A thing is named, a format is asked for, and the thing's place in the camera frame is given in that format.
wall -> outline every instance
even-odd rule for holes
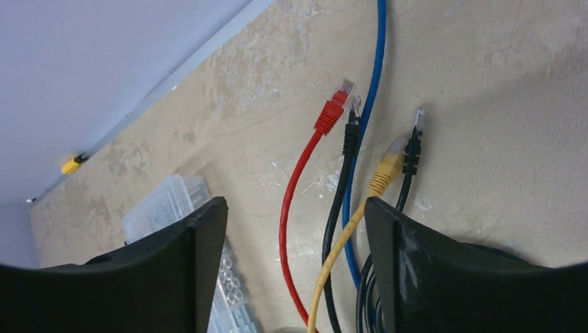
[[[7,116],[0,121],[0,203],[44,194],[60,179],[61,165],[110,141],[202,46],[216,38],[207,57],[241,30],[247,21],[219,34],[246,6],[268,1],[0,4],[0,101]]]
[[[29,205],[0,205],[0,263],[38,268]]]
[[[585,1],[389,1],[386,61],[354,204],[390,141],[410,130],[424,105],[410,217],[546,266],[588,259]],[[199,175],[212,196],[228,201],[228,237],[263,330],[303,326],[280,269],[282,196],[341,78],[365,97],[376,21],[374,0],[276,1],[35,204],[42,265],[84,262],[122,246],[121,217],[157,183],[173,173]],[[288,254],[306,305],[343,128],[318,144],[291,206]],[[384,199],[395,202],[398,191],[396,182]],[[363,223],[356,241],[365,259]],[[356,295],[344,258],[332,280],[342,329],[353,332]],[[331,332],[323,306],[318,329]]]

yellow object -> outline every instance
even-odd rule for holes
[[[371,196],[381,196],[388,185],[400,174],[402,170],[402,150],[406,143],[406,139],[403,137],[398,137],[394,140],[394,142],[388,148],[388,151],[382,158],[382,161],[378,164],[376,171],[374,172],[372,179],[370,180],[369,185],[367,186],[367,197]],[[322,265],[322,269],[318,274],[318,279],[316,280],[316,285],[313,293],[313,298],[311,302],[311,311],[309,313],[309,324],[307,328],[308,333],[315,333],[316,332],[316,316],[318,311],[318,301],[320,299],[320,295],[322,294],[322,290],[325,287],[325,282],[331,274],[331,269],[341,254],[341,250],[345,246],[345,243],[349,240],[357,225],[363,218],[365,211],[365,199],[359,206],[359,208],[353,213],[353,216],[349,220],[349,223],[343,229],[343,232],[333,245],[329,256],[325,260],[325,263]]]
[[[66,164],[63,164],[61,166],[61,173],[63,173],[64,175],[69,175],[70,173],[73,173],[75,170],[78,170],[78,168],[84,162],[85,162],[85,159],[81,155],[75,156],[71,160],[67,161]]]

black plastic piece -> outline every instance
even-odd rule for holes
[[[205,333],[226,226],[213,198],[83,265],[0,266],[0,332]]]
[[[348,123],[345,125],[345,138],[343,139],[343,155],[356,157],[359,146],[359,135],[361,129],[357,123]]]
[[[588,264],[546,268],[365,207],[388,333],[588,332]]]
[[[405,175],[414,176],[417,174],[419,160],[421,157],[421,136],[422,132],[419,132],[419,130],[414,127],[404,149],[402,173]]]

ethernet cable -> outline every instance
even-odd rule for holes
[[[394,180],[402,170],[402,150],[404,144],[406,143],[406,139],[404,137],[396,138],[391,145],[388,147],[386,154],[383,156],[382,160],[378,164],[376,171],[374,172],[372,179],[370,180],[369,185],[367,186],[368,197],[371,196],[381,196],[388,185]],[[363,218],[365,213],[365,200],[359,206],[359,208],[355,211],[349,223],[333,245],[331,252],[327,256],[325,263],[322,265],[320,270],[314,293],[311,302],[311,311],[309,314],[309,320],[307,325],[307,332],[308,333],[315,333],[316,332],[316,316],[318,312],[318,303],[320,300],[320,296],[322,294],[322,290],[325,287],[325,282],[329,278],[329,274],[331,273],[331,269],[337,260],[339,254],[343,250],[343,246],[355,229],[357,225]]]

blue ethernet cable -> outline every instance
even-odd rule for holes
[[[365,104],[363,105],[363,112],[361,113],[361,133],[359,136],[359,146],[361,146],[361,141],[363,139],[363,135],[365,134],[365,129],[368,127],[368,122],[370,121],[370,115],[372,114],[372,108],[374,107],[376,94],[378,93],[378,87],[380,86],[380,77],[382,75],[382,66],[384,60],[384,49],[386,45],[386,0],[377,1],[378,36],[376,43],[376,54],[374,57],[374,69],[372,70],[372,80],[370,82],[370,89],[367,91],[367,97],[365,99]],[[356,164],[357,157],[353,159],[351,165],[351,176],[349,177],[349,182],[347,183],[347,190],[345,191],[345,197],[343,199],[343,209],[341,214],[343,220],[343,228],[345,228],[345,226],[349,222],[349,217],[351,216],[351,190],[353,185],[353,175],[355,173]],[[347,243],[345,244],[345,256],[347,258],[347,263],[349,264],[349,270],[351,271],[351,276],[353,278],[355,287],[359,288],[360,273],[357,265],[357,260],[355,259],[355,252],[353,249],[353,242],[351,239],[347,241]]]

